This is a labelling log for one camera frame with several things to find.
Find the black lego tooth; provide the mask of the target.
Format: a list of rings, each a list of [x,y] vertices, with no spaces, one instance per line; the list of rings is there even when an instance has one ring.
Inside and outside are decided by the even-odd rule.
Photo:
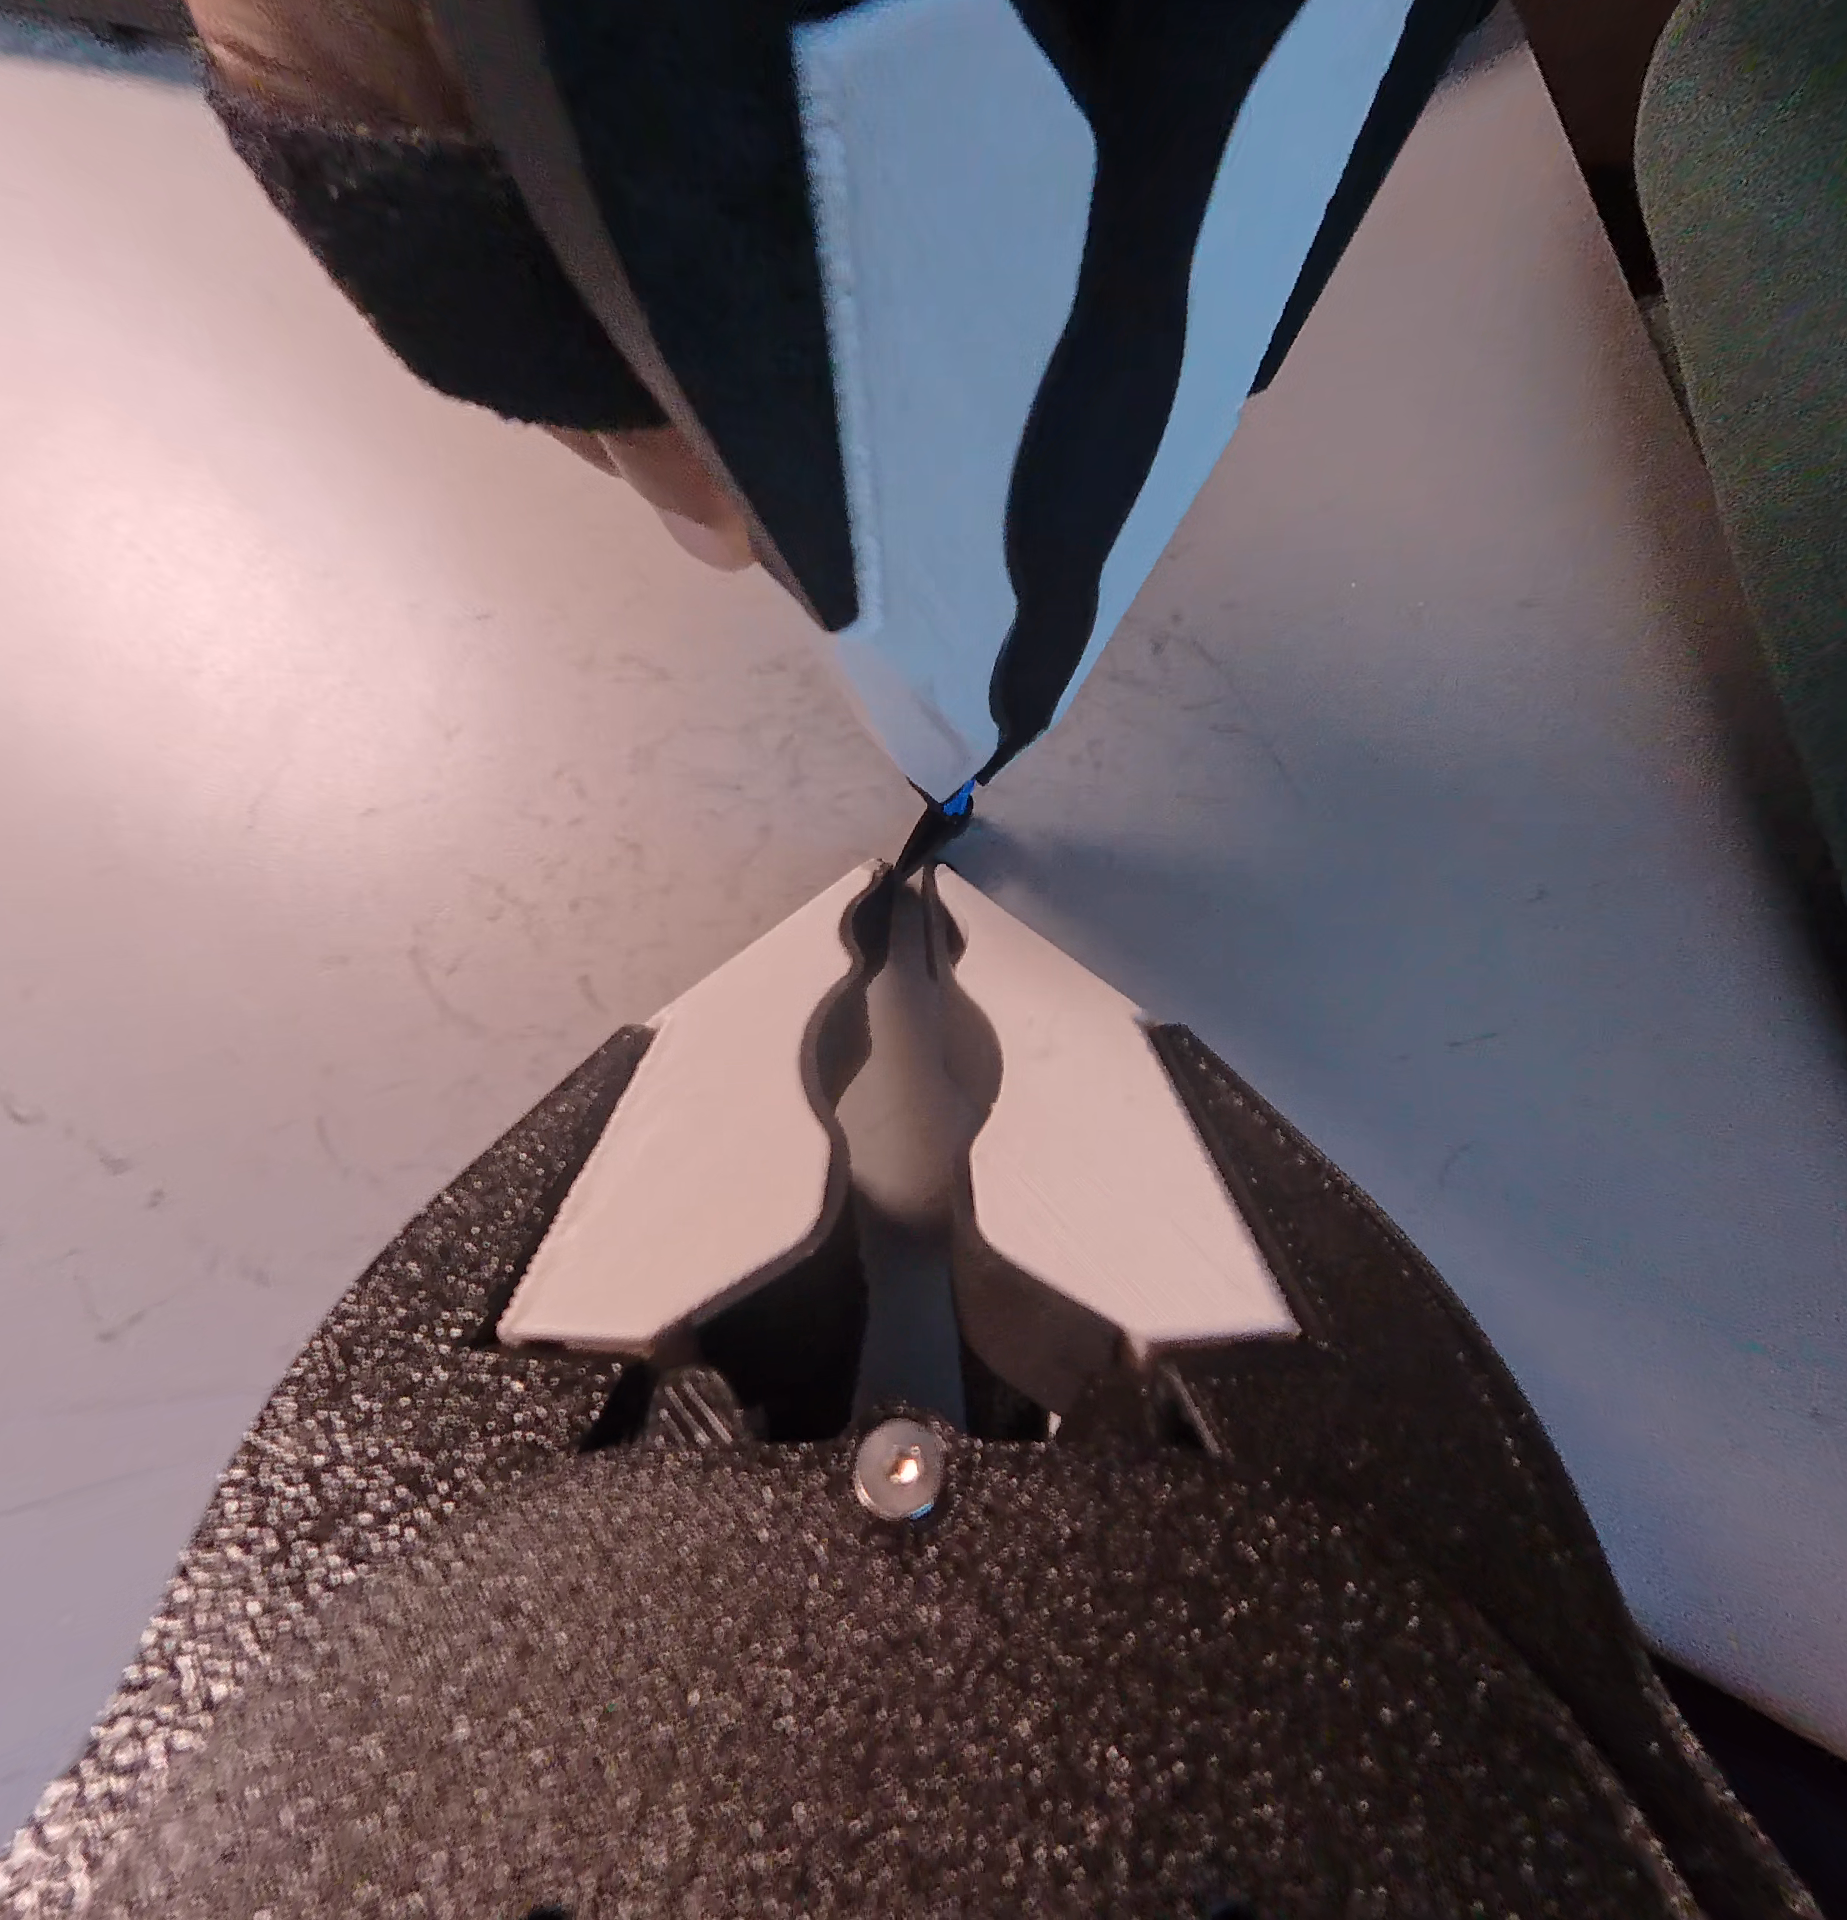
[[[942,981],[949,968],[959,961],[959,934],[949,926],[942,898],[937,898],[937,882],[933,867],[942,861],[942,852],[969,828],[951,834],[949,820],[933,820],[933,801],[922,807],[922,820],[913,825],[889,886],[904,896],[918,896],[918,911],[922,911],[922,949],[925,949],[925,973],[931,981]]]

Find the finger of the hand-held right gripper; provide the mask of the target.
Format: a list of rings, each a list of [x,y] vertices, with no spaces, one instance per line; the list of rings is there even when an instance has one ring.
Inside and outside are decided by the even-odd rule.
[[[1415,5],[1015,5],[1095,138],[1015,447],[991,772],[1098,659],[1415,121]]]
[[[1002,512],[1095,138],[1002,0],[857,5],[791,66],[862,601],[837,665],[897,772],[954,795],[997,746]]]

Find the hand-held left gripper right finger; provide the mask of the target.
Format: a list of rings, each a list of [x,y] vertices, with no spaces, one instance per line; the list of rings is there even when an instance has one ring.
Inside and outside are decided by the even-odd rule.
[[[1141,1010],[951,867],[925,882],[942,1065],[975,1106],[951,1292],[980,1365],[1150,1365],[1299,1321]]]

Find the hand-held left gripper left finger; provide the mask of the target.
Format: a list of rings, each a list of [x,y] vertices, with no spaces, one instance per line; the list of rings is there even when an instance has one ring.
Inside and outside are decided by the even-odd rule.
[[[881,886],[865,861],[650,1017],[503,1348],[645,1360],[829,1237],[852,1184],[837,1094],[869,1057],[857,916]]]

